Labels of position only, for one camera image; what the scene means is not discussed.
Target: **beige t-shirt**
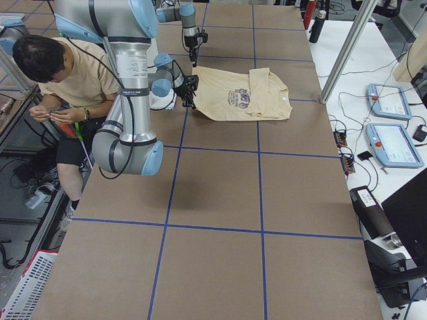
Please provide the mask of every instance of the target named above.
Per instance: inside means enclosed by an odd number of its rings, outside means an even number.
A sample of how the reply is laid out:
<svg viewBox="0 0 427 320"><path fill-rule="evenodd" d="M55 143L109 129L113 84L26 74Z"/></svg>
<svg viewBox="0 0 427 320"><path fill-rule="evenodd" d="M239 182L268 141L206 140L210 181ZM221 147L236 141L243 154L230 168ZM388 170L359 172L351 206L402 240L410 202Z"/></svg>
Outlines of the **beige t-shirt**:
<svg viewBox="0 0 427 320"><path fill-rule="evenodd" d="M39 83L42 95L57 95L71 107L94 107L105 100L104 95L117 93L119 85L113 75L93 57L72 45L66 38L53 38L66 43L74 55L74 66L69 76L59 83ZM72 40L83 50L101 59L110 69L105 51L94 43Z"/></svg>

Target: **monitor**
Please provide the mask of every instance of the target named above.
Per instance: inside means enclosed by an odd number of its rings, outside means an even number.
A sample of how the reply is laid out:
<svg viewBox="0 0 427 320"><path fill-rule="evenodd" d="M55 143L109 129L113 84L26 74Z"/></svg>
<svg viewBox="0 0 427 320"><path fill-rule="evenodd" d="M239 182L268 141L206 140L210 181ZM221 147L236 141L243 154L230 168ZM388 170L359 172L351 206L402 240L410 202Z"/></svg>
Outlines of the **monitor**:
<svg viewBox="0 0 427 320"><path fill-rule="evenodd" d="M427 169L382 203L402 244L417 266L427 266Z"/></svg>
<svg viewBox="0 0 427 320"><path fill-rule="evenodd" d="M369 123L366 125L369 144L384 167L419 168L424 166L405 127L401 124Z"/></svg>

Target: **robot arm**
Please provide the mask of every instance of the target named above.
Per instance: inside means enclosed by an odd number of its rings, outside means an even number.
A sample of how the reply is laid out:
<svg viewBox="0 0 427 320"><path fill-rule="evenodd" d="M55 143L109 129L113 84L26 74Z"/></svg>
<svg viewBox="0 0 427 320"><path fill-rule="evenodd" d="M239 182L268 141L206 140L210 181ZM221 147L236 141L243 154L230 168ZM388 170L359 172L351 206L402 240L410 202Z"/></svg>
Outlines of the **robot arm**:
<svg viewBox="0 0 427 320"><path fill-rule="evenodd" d="M110 173L155 175L161 165L163 143L151 130L149 114L147 50L157 35L157 17L151 1L57 0L56 10L57 27L62 33L106 44L119 79L119 95L93 140L95 160ZM172 75L170 87L193 107L197 84L191 84L192 78L182 75L172 64L159 63L161 72Z"/></svg>
<svg viewBox="0 0 427 320"><path fill-rule="evenodd" d="M167 53L161 53L154 59L157 67L156 80L151 84L151 92L158 97L166 97L171 89L182 99L183 107L195 109L193 98L199 84L197 75L186 76L177 69L177 63Z"/></svg>
<svg viewBox="0 0 427 320"><path fill-rule="evenodd" d="M192 3L175 6L175 0L162 1L155 11L159 22L182 22L185 46L188 47L189 59L193 67L197 66L197 50L202 43L207 43L207 33L195 26L195 9Z"/></svg>

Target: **label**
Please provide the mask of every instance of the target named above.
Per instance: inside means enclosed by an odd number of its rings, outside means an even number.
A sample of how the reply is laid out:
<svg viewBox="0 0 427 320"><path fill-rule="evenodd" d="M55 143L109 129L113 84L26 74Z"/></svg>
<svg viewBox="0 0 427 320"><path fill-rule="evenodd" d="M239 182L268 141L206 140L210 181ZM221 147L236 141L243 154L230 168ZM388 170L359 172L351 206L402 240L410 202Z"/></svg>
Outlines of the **label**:
<svg viewBox="0 0 427 320"><path fill-rule="evenodd" d="M376 205L374 198L368 190L359 190L358 194L362 202L365 204L365 207L372 207L373 205Z"/></svg>
<svg viewBox="0 0 427 320"><path fill-rule="evenodd" d="M236 89L228 91L228 105L240 109L246 109L251 102L249 89Z"/></svg>
<svg viewBox="0 0 427 320"><path fill-rule="evenodd" d="M147 56L121 54L117 59L117 73L119 78L147 78Z"/></svg>

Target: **black shorts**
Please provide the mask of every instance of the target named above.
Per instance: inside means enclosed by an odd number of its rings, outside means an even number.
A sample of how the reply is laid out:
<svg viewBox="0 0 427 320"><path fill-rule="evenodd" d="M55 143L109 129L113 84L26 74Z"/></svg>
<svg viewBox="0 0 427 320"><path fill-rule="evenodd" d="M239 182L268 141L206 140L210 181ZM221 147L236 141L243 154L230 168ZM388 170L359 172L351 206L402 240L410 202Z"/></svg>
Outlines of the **black shorts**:
<svg viewBox="0 0 427 320"><path fill-rule="evenodd" d="M91 153L92 141L96 131L102 127L104 121L105 117L101 117L79 123L81 134L83 135L83 142L88 154ZM85 157L86 154L79 139L68 138L65 134L59 138L56 163L66 163L79 167Z"/></svg>

